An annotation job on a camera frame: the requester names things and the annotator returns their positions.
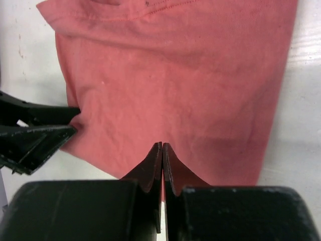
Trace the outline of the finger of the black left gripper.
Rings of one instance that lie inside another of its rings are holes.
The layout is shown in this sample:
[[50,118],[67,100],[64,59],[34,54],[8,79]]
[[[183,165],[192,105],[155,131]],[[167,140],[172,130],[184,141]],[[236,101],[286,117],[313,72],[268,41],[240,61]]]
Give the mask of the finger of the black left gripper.
[[35,104],[1,92],[3,126],[17,126],[19,120],[29,126],[68,125],[79,113],[80,109],[77,107]]
[[75,134],[72,126],[1,126],[1,168],[32,175]]

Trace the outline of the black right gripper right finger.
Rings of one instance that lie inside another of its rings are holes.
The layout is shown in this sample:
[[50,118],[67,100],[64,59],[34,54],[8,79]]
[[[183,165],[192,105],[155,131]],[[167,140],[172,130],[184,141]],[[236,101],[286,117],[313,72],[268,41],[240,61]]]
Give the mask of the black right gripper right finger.
[[301,196],[282,186],[211,186],[163,146],[167,240],[320,240]]

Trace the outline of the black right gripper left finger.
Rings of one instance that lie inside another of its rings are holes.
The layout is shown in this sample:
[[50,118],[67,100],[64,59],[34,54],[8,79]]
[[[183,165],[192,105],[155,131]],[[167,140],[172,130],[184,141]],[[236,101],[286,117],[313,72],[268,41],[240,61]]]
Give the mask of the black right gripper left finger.
[[1,221],[1,240],[156,240],[162,143],[119,180],[24,184]]

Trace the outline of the salmon pink t shirt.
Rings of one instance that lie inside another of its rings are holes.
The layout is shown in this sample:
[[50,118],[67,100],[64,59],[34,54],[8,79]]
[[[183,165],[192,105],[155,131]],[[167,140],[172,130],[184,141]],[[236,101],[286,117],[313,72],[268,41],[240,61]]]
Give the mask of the salmon pink t shirt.
[[297,1],[43,1],[67,101],[63,150],[121,178],[154,143],[216,186],[259,179]]

